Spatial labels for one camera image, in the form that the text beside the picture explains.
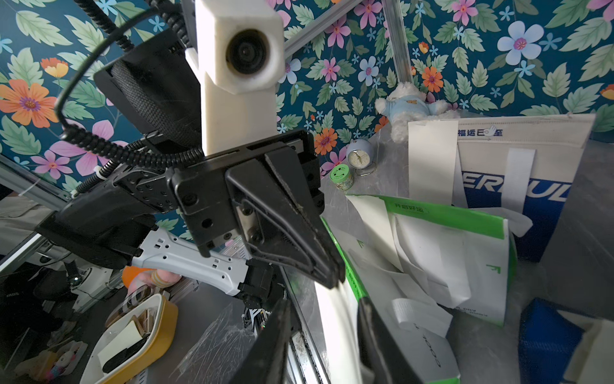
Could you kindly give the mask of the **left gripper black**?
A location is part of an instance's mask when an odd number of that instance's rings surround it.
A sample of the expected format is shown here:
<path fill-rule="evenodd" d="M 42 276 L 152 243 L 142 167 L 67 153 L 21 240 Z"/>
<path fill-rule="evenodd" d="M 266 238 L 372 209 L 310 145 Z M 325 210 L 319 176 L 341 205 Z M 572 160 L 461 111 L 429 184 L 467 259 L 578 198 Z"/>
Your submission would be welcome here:
<path fill-rule="evenodd" d="M 321 220 L 319 159 L 313 136 L 290 131 L 176 167 L 169 187 L 204 257 L 227 234 L 252 256 L 292 267 L 332 289 L 345 264 Z"/>

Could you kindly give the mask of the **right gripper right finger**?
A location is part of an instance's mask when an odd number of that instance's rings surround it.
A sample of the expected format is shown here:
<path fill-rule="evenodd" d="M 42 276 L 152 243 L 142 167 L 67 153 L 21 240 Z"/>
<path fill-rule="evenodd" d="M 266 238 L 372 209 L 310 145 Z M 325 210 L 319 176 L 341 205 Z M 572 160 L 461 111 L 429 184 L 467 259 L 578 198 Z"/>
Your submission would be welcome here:
<path fill-rule="evenodd" d="M 358 349 L 367 383 L 421 383 L 369 297 L 358 301 Z"/>

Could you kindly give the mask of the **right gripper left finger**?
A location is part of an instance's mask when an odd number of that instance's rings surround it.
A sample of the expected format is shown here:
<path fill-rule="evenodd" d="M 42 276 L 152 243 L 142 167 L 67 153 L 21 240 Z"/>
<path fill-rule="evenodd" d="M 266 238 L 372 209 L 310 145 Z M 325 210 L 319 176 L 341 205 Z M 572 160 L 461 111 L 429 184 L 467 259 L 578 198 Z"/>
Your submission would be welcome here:
<path fill-rule="evenodd" d="M 230 383 L 285 383 L 291 334 L 291 303 L 282 299 L 274 307 L 263 331 Z"/>

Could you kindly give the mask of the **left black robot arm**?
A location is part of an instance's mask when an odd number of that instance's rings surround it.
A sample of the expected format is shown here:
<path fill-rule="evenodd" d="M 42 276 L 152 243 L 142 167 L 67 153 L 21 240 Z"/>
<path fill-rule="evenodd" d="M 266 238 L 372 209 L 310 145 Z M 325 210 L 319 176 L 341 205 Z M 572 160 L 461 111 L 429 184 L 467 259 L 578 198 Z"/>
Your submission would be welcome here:
<path fill-rule="evenodd" d="M 284 74 L 281 16 L 264 1 L 150 1 L 107 34 L 54 110 L 61 141 L 107 160 L 38 233 L 100 267 L 162 269 L 260 306 L 273 266 L 294 268 L 339 298 L 345 265 L 321 220 L 313 136 L 276 129 Z M 103 90 L 152 135 L 121 146 L 65 116 L 68 98 L 106 49 Z M 155 135 L 179 152 L 160 150 Z"/>

